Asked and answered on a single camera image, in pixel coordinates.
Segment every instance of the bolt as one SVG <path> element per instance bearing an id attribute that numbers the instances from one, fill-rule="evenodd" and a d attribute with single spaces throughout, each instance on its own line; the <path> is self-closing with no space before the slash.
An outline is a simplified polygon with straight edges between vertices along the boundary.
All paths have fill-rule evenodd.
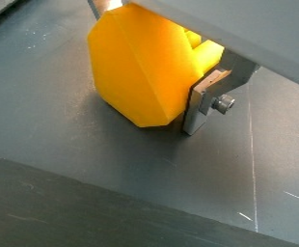
<path id="1" fill-rule="evenodd" d="M 227 111 L 232 108 L 235 101 L 236 100 L 231 96 L 223 95 L 215 99 L 211 107 L 222 114 L 226 114 Z"/>

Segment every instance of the dark gray floor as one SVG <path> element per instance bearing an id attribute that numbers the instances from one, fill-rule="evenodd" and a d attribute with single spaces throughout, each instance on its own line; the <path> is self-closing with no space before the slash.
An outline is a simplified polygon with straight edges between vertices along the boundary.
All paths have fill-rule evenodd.
<path id="1" fill-rule="evenodd" d="M 299 245 L 0 159 L 3 246 Z"/>
<path id="2" fill-rule="evenodd" d="M 299 85 L 260 69 L 195 136 L 138 129 L 94 89 L 94 24 L 71 0 L 0 24 L 0 157 L 299 243 Z"/>

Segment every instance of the yellow plastic part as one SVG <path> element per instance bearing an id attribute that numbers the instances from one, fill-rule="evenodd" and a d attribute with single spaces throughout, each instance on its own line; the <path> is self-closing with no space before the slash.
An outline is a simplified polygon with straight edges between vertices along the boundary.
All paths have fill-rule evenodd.
<path id="1" fill-rule="evenodd" d="M 91 30 L 95 87 L 140 127 L 178 117 L 190 87 L 219 62 L 223 47 L 211 41 L 195 45 L 187 32 L 135 4 L 106 12 Z"/>
<path id="2" fill-rule="evenodd" d="M 187 31 L 186 36 L 192 48 L 195 49 L 202 43 L 202 36 L 192 31 Z"/>

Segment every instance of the yellow object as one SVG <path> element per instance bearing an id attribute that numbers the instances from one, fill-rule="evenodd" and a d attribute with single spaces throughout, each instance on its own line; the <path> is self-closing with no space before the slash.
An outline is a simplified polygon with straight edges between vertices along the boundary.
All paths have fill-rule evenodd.
<path id="1" fill-rule="evenodd" d="M 219 62 L 223 47 L 200 44 L 200 36 L 188 32 L 135 4 L 106 12 L 91 30 L 95 87 L 140 127 L 176 118 L 190 87 Z"/>
<path id="2" fill-rule="evenodd" d="M 192 48 L 195 49 L 202 44 L 202 36 L 192 31 L 187 31 L 186 36 Z"/>

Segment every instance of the metal bracket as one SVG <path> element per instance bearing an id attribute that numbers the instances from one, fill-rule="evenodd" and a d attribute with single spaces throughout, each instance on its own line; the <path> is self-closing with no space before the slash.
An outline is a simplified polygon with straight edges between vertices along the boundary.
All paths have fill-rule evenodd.
<path id="1" fill-rule="evenodd" d="M 258 69 L 259 66 L 252 61 L 227 48 L 224 49 L 218 66 L 190 90 L 183 123 L 183 130 L 190 135 L 206 123 L 214 109 L 226 114 L 232 108 L 235 100 L 224 94 L 242 86 Z"/>

